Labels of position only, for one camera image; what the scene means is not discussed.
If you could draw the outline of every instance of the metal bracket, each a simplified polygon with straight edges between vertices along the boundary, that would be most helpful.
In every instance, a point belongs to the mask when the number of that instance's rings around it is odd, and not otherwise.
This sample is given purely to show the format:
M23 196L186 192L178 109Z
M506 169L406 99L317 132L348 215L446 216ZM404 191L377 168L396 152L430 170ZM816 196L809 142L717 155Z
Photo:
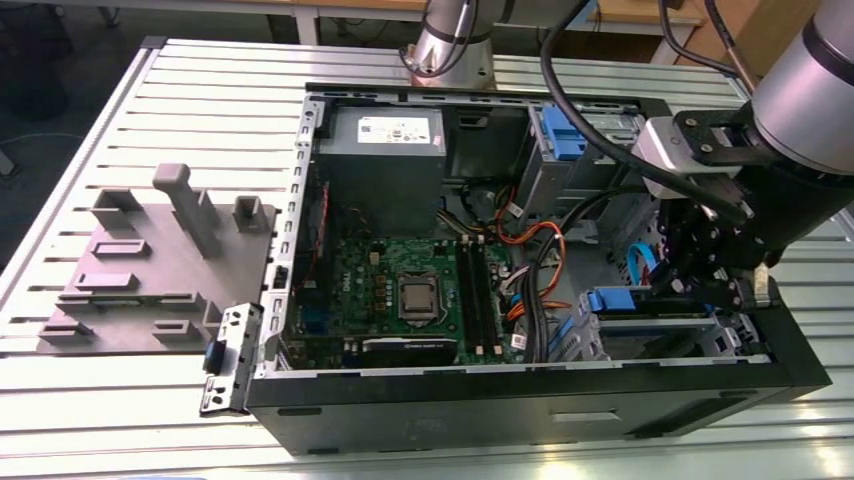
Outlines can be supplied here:
M227 308L217 340L205 353L205 394L199 414L203 417L249 415L246 393L250 386L256 346L262 326L261 306L245 303Z

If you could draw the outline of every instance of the blue latch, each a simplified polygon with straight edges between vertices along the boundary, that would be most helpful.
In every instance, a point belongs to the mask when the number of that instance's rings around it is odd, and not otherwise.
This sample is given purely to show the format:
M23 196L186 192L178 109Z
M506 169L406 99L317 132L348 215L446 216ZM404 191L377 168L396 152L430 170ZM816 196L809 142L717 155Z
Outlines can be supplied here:
M597 288L588 293L590 310L602 312L606 310L636 310L636 301L628 288Z
M558 160L578 160L588 148L588 140L558 107L544 108L544 130L554 145Z

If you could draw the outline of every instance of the cpu socket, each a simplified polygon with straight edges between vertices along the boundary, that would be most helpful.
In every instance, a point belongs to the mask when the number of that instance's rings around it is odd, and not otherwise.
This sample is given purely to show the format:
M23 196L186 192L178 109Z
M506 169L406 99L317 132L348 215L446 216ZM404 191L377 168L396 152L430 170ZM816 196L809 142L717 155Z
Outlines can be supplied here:
M440 319L440 277L436 273L398 275L398 316L416 328Z

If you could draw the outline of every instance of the green motherboard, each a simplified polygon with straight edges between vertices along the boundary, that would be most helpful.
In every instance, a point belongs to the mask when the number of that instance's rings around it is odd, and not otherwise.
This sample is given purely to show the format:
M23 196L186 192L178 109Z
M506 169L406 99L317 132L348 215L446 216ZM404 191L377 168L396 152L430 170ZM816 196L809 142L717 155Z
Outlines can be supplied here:
M490 292L481 295L489 296L488 300L481 298L481 308L489 308L492 314L481 316L496 322L492 331L497 345L473 348L473 341L466 338L472 320L468 326L468 306L462 298L473 293L468 293L461 281L460 247L456 240L352 238L341 241L336 250L329 311L304 310L306 332L293 339L305 349L305 368L348 367L348 352L357 348L358 342L384 337L457 340L454 363L461 365L517 361L518 352L510 348L497 301L498 282L510 268L508 251L501 245L482 246L484 284L489 284Z

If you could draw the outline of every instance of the ram slot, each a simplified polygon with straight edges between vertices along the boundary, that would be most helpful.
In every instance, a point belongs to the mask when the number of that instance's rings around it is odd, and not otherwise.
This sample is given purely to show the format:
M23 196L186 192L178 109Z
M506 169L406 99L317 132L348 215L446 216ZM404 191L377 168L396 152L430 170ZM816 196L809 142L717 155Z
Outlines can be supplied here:
M484 355L484 333L478 321L478 294L473 278L470 250L472 244L457 243L457 276L460 280L460 298L464 307L464 333L466 334L466 350Z
M488 351L502 354L498 342L498 328L496 326L496 309L493 308L493 289L490 288L490 268L484 253L484 244L472 246L472 267L476 284L476 298L478 299L478 320L484 335L484 345Z

